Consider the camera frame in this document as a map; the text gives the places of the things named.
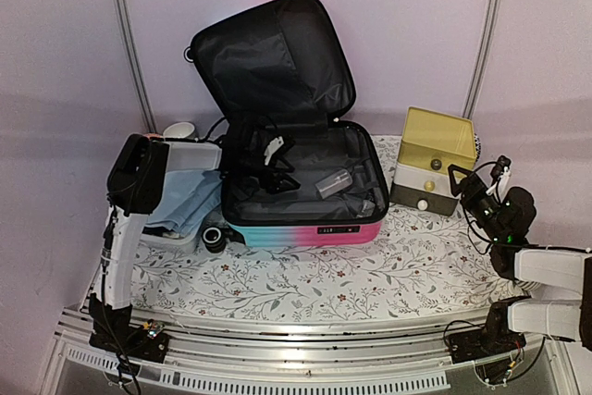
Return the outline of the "pale blue denim garment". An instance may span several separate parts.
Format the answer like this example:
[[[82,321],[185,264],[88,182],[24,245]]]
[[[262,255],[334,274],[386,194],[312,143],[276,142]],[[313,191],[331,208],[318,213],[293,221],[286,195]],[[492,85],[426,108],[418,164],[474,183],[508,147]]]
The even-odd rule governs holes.
[[[215,170],[166,173],[159,205],[149,215],[147,228],[164,228],[186,237],[221,203],[222,179]]]

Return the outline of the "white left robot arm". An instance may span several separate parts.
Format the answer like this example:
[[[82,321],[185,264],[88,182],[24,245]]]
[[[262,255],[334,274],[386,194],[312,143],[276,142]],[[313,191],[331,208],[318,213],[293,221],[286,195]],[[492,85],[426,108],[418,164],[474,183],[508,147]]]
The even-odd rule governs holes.
[[[150,319],[132,327],[130,281],[148,216],[160,204],[168,172],[219,171],[254,177],[270,194],[293,191],[299,183],[285,155],[294,140],[263,124],[234,123],[217,140],[131,134],[107,178],[108,215],[103,234],[98,287],[90,295],[94,348],[115,354],[130,368],[131,358],[162,363],[170,337]]]

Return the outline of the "yellow top drawer box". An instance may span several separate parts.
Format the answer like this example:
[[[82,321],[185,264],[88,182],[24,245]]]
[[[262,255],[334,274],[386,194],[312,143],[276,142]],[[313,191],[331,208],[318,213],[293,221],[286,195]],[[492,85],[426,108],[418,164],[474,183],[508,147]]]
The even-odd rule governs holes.
[[[390,191],[390,201],[451,216],[458,199],[448,167],[471,170],[477,159],[471,120],[418,107],[408,109]]]

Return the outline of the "pink and teal kids suitcase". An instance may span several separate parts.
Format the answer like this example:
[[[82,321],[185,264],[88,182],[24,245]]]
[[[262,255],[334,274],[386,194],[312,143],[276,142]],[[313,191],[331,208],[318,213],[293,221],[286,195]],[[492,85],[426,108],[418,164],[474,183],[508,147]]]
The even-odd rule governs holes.
[[[345,119],[351,70],[319,0],[273,0],[199,31],[186,51],[226,119],[221,214],[249,247],[372,241],[389,190],[368,131]]]

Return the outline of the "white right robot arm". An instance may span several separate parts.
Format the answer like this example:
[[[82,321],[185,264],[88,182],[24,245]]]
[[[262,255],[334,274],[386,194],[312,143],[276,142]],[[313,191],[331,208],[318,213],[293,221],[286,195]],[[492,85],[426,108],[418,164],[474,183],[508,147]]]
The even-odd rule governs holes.
[[[485,232],[491,264],[501,278],[568,290],[573,296],[544,300],[525,294],[492,303],[482,327],[445,339],[454,363],[519,350],[527,333],[591,347],[591,251],[527,241],[537,214],[533,195],[514,186],[499,196],[501,185],[509,179],[510,163],[505,156],[492,163],[490,185],[476,170],[449,165],[450,191]]]

